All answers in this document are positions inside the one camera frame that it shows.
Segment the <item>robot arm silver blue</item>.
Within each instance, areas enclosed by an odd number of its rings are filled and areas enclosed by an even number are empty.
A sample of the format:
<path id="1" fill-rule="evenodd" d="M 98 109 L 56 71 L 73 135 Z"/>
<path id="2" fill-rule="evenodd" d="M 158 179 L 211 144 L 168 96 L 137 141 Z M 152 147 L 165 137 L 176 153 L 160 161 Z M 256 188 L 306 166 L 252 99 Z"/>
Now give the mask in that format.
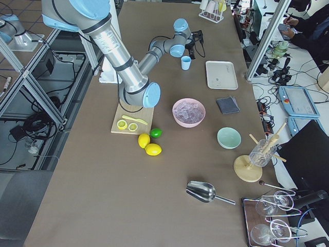
<path id="1" fill-rule="evenodd" d="M 133 56 L 123 44 L 112 25 L 110 1 L 42 1 L 45 25 L 59 30 L 83 32 L 90 36 L 122 79 L 119 97 L 129 105 L 155 107 L 160 100 L 160 86 L 148 78 L 148 73 L 164 54 L 183 56 L 192 41 L 187 21 L 177 19 L 174 37 L 151 44 L 144 58 L 135 64 Z"/>

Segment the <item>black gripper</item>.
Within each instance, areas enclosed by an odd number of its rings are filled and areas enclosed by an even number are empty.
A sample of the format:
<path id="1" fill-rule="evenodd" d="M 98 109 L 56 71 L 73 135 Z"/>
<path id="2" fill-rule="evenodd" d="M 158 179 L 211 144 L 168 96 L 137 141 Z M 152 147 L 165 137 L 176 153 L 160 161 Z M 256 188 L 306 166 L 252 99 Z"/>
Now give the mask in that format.
<path id="1" fill-rule="evenodd" d="M 195 42 L 194 41 L 191 41 L 190 43 L 186 44 L 185 45 L 185 48 L 188 50 L 188 53 L 189 53 L 189 57 L 191 59 L 194 59 L 194 46 L 195 46 Z"/>

